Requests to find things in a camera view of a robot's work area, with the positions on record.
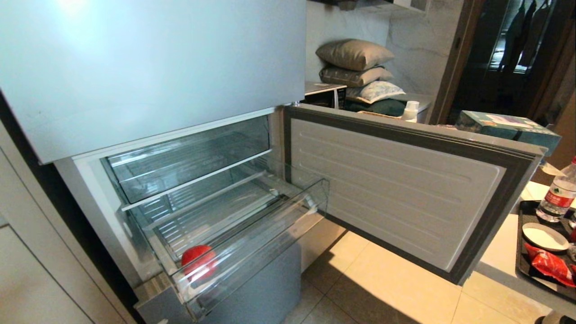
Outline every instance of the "cardboard box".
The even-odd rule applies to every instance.
[[[548,148],[546,156],[552,155],[561,139],[528,118],[479,111],[461,111],[455,126],[459,130],[544,146]]]

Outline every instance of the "red tomato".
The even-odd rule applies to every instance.
[[[211,246],[197,245],[186,250],[182,254],[182,265],[192,261],[194,262],[184,268],[185,275],[193,273],[188,277],[188,281],[209,278],[216,271],[216,253]]]

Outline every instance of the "microwave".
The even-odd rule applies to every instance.
[[[306,81],[304,100],[301,103],[315,106],[344,109],[346,86]]]

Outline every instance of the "black tray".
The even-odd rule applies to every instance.
[[[518,271],[520,271],[523,275],[527,276],[527,278],[531,279],[536,285],[539,285],[566,300],[576,303],[576,288],[564,286],[554,278],[541,274],[531,265],[528,252],[526,251],[526,247],[524,247],[524,243],[527,242],[532,246],[535,245],[530,241],[527,241],[524,238],[524,234],[522,233],[522,226],[524,224],[539,223],[554,229],[566,237],[566,239],[568,239],[570,237],[570,233],[572,232],[572,228],[570,225],[568,225],[568,219],[574,214],[574,209],[571,208],[560,222],[550,223],[536,216],[536,208],[539,204],[539,200],[520,202],[520,211],[518,212],[518,246],[516,248],[516,269],[518,269]],[[574,264],[574,262],[570,260],[566,254],[566,251],[554,252],[554,254],[557,255],[560,259],[563,259],[566,265]],[[540,278],[558,284],[558,291],[550,289],[550,287],[538,282],[534,278]]]

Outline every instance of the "marble wall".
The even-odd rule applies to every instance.
[[[452,47],[464,0],[431,0],[426,15],[393,12],[386,48],[396,58],[386,63],[393,83],[406,92],[436,96]]]
[[[343,12],[338,7],[306,2],[306,80],[320,81],[318,72],[324,62],[316,50],[333,40],[357,38],[386,46],[388,36],[387,14],[374,14],[363,10]]]

